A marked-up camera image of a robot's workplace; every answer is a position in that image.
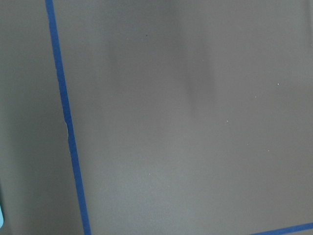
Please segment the light blue plastic bin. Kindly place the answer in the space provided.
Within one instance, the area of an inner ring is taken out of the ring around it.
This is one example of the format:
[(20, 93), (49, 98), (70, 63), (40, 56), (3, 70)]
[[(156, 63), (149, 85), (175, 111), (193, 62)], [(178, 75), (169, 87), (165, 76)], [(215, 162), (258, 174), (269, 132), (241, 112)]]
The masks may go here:
[(2, 228), (3, 224), (4, 224), (4, 217), (3, 217), (2, 207), (0, 205), (0, 228)]

